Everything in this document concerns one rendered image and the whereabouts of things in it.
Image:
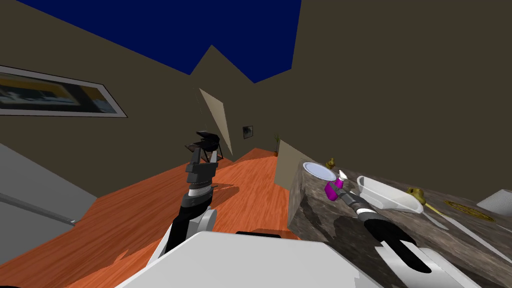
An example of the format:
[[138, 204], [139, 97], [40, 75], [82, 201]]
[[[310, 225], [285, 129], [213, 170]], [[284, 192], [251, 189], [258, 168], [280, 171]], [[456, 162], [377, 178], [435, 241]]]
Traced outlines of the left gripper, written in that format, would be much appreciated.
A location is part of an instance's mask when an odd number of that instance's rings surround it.
[[185, 171], [188, 173], [186, 182], [190, 184], [199, 184], [210, 182], [216, 174], [218, 167], [218, 152], [214, 150], [211, 153], [210, 162], [201, 163], [202, 149], [197, 146], [192, 152], [190, 163]]

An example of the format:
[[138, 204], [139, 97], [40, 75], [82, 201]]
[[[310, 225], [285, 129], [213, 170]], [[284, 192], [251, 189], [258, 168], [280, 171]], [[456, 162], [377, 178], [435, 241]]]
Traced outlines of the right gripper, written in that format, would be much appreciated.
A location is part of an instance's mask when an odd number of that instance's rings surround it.
[[348, 207], [355, 208], [355, 206], [360, 204], [360, 197], [355, 193], [350, 191], [345, 191], [344, 189], [335, 188], [335, 193], [338, 199], [341, 199]]

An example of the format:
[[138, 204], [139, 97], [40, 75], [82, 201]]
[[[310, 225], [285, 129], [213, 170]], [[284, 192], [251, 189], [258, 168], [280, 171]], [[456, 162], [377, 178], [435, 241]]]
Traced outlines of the purple spray bottle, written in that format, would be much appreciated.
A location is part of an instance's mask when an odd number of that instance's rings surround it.
[[326, 197], [330, 201], [336, 201], [338, 199], [338, 194], [336, 192], [337, 189], [342, 189], [345, 182], [347, 182], [347, 176], [342, 170], [339, 170], [338, 177], [335, 181], [328, 181], [324, 191]]

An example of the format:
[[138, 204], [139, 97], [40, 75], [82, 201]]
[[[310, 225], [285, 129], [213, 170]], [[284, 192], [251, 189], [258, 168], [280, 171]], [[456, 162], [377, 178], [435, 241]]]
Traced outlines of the black grill on stand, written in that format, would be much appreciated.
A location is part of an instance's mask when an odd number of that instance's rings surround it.
[[220, 138], [216, 134], [206, 130], [196, 131], [196, 134], [201, 138], [200, 141], [185, 145], [190, 152], [193, 153], [195, 150], [201, 149], [200, 159], [205, 162], [212, 162], [214, 152], [216, 152], [217, 162], [224, 159]]

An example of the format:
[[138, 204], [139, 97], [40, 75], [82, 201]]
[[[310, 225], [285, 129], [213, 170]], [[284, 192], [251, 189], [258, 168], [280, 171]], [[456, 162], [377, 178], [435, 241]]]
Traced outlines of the white plate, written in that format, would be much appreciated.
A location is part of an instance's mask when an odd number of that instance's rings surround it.
[[316, 162], [304, 162], [302, 166], [306, 172], [318, 179], [331, 182], [337, 179], [336, 174], [332, 170]]

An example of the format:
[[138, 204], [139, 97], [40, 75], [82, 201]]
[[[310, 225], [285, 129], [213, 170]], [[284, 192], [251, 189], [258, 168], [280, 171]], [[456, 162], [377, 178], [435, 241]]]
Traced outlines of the white basin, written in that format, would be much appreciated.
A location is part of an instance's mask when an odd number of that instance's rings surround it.
[[356, 180], [360, 197], [380, 210], [422, 214], [424, 208], [412, 195], [377, 180], [359, 176]]

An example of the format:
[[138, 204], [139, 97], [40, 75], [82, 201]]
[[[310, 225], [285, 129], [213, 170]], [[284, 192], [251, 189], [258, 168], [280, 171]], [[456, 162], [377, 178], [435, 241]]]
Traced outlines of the gold faucet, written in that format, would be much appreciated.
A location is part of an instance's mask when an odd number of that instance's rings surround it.
[[407, 189], [406, 193], [408, 193], [409, 195], [411, 195], [415, 199], [417, 199], [422, 206], [426, 206], [427, 208], [429, 208], [430, 210], [434, 211], [435, 213], [437, 213], [441, 216], [444, 215], [439, 210], [435, 209], [433, 206], [431, 206], [430, 204], [427, 203], [427, 201], [424, 197], [424, 191], [422, 189], [409, 187]]

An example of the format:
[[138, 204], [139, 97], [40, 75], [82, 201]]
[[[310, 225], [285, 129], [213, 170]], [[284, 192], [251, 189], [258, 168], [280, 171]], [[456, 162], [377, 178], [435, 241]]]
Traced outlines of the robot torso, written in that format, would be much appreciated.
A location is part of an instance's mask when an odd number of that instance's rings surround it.
[[115, 288], [383, 288], [315, 241], [196, 233]]

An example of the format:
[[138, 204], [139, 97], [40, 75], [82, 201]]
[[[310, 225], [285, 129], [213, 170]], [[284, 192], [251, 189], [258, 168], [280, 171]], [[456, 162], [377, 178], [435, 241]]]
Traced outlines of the gold round drain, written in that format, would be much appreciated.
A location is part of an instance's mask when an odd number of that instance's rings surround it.
[[496, 220], [494, 218], [492, 218], [490, 215], [487, 215], [481, 211], [478, 211], [474, 208], [471, 208], [471, 207], [468, 207], [466, 205], [463, 205], [463, 204], [460, 204], [460, 203], [456, 203], [456, 202], [453, 202], [453, 201], [449, 201], [449, 200], [445, 200], [444, 203], [458, 211], [461, 211], [463, 213], [466, 213], [468, 215], [470, 215], [471, 217], [474, 217], [474, 218], [477, 218], [477, 219], [481, 219], [481, 220], [484, 220], [484, 221], [487, 221], [487, 222], [492, 222], [492, 223], [495, 223]]

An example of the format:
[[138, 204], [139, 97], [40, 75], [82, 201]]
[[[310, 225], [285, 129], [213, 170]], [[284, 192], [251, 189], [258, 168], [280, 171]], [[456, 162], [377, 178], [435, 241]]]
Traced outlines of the white rounded box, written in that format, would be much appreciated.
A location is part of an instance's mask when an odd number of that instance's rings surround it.
[[512, 190], [500, 189], [476, 205], [489, 212], [512, 217]]

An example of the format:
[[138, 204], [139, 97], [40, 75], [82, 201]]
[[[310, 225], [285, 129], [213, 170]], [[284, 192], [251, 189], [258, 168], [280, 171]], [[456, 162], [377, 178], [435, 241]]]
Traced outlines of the grey cabinet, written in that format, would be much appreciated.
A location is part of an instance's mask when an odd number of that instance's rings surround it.
[[96, 200], [0, 144], [0, 265], [70, 231]]

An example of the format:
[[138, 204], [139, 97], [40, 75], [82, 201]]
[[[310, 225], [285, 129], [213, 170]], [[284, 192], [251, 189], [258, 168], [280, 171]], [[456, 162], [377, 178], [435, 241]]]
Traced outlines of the wide framed wall picture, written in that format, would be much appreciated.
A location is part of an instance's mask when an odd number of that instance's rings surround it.
[[0, 116], [126, 118], [102, 84], [3, 65]]

